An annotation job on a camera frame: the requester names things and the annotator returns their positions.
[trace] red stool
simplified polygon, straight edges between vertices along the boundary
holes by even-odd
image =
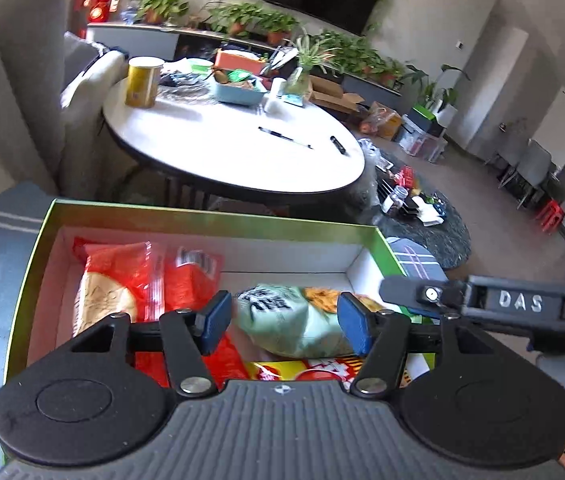
[[[543,232],[554,232],[563,221],[565,212],[560,208],[560,204],[555,200],[550,200],[547,205],[536,215],[536,219],[541,221]]]

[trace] beige sofa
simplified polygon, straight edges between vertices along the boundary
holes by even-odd
[[[30,180],[92,200],[101,181],[102,102],[124,77],[109,52],[65,88],[68,0],[0,0],[0,191]]]

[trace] green box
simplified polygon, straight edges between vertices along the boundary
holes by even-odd
[[[404,274],[373,226],[58,199],[22,283],[5,380],[71,337],[83,269],[72,255],[76,236],[106,243],[151,240],[222,254],[220,288],[233,294],[257,283],[282,283],[351,290],[380,301],[382,278]]]

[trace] red lantern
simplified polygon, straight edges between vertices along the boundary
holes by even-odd
[[[108,18],[109,18],[109,2],[98,2],[95,6],[89,9],[89,15],[88,15],[89,23],[106,22]]]

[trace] light blue basket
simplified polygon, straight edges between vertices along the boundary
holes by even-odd
[[[251,76],[248,80],[254,81],[255,88],[248,90],[235,86],[221,85],[212,77],[209,78],[211,94],[221,103],[235,105],[256,106],[262,101],[267,89],[258,77]]]

